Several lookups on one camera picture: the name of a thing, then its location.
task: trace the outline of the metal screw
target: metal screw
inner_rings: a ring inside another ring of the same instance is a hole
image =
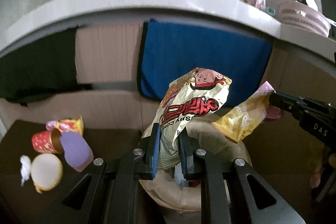
[[[207,152],[202,148],[196,150],[196,154],[199,156],[204,156],[206,153]]]
[[[135,149],[133,150],[133,154],[134,154],[134,155],[139,156],[139,155],[141,155],[142,153],[143,153],[143,150],[142,150],[141,148],[135,148]]]
[[[104,160],[102,158],[96,158],[94,161],[93,161],[93,164],[94,165],[102,165],[104,162]]]
[[[235,164],[239,165],[239,166],[244,166],[245,165],[245,161],[243,159],[236,159],[235,160]]]

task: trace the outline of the blue cloth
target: blue cloth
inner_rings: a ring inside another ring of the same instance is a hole
[[[226,106],[244,102],[259,87],[272,44],[205,27],[150,21],[142,39],[138,88],[162,100],[169,84],[196,67],[232,79]]]

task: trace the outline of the kitchen counter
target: kitchen counter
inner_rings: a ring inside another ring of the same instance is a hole
[[[281,24],[266,13],[237,0],[52,0],[21,17],[0,35],[0,57],[15,49],[16,44],[21,46],[22,41],[29,35],[33,34],[34,40],[40,38],[38,30],[57,22],[66,24],[69,19],[91,13],[105,11],[117,13],[123,9],[138,11],[142,8],[166,9],[170,13],[196,12],[227,19],[334,62],[336,52],[334,40]]]

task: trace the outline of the purple object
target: purple object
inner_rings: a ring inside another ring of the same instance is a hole
[[[63,132],[60,137],[67,163],[82,172],[93,161],[93,153],[84,138],[73,131]]]

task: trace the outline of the snack bag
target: snack bag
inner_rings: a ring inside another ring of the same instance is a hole
[[[78,120],[64,119],[59,121],[49,121],[46,124],[47,130],[53,130],[57,128],[61,132],[73,131],[79,135],[83,135],[84,124],[83,118],[80,116]]]
[[[170,83],[153,123],[161,125],[159,169],[180,162],[177,137],[194,116],[210,115],[226,102],[231,79],[210,69],[195,68]],[[151,130],[142,137],[151,134]]]
[[[250,98],[234,107],[218,121],[213,122],[212,125],[225,136],[240,142],[266,118],[269,105],[268,98],[272,92],[274,92],[274,89],[266,81]],[[281,115],[275,115],[271,118],[280,117]]]

